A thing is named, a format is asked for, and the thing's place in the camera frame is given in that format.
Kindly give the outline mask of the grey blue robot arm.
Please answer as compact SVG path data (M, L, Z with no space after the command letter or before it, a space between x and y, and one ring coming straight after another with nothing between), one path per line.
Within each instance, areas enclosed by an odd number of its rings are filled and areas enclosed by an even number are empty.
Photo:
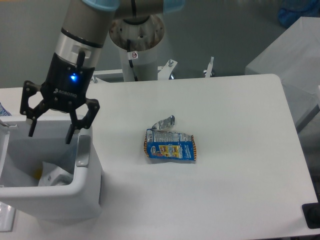
M65 142L76 131L89 129L100 105L86 93L114 20L134 19L181 10L183 0L72 0L61 27L44 83L26 80L20 114L26 116L32 137L38 118L48 110L70 115Z

